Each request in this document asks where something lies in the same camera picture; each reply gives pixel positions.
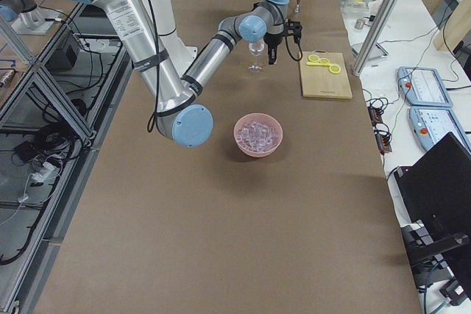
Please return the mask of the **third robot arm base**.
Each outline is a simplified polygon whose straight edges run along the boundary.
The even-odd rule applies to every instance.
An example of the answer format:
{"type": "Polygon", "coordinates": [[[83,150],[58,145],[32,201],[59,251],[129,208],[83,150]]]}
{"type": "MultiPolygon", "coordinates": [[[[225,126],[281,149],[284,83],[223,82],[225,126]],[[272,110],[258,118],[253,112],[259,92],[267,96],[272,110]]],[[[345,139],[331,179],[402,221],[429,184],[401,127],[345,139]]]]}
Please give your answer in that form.
{"type": "Polygon", "coordinates": [[[1,0],[1,16],[10,23],[19,18],[28,30],[36,30],[46,23],[35,0],[1,0]]]}

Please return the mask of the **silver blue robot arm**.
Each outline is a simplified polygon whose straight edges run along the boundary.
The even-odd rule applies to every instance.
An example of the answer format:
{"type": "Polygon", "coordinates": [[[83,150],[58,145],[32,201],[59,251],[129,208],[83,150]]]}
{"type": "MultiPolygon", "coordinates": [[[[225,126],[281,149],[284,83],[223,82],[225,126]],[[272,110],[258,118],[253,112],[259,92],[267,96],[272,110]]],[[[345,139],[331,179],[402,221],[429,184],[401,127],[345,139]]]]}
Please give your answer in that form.
{"type": "Polygon", "coordinates": [[[197,51],[176,33],[170,0],[75,0],[102,9],[155,97],[148,130],[184,147],[202,145],[213,116],[196,99],[240,41],[280,42],[289,0],[262,0],[252,10],[222,20],[217,33],[197,51]]]}

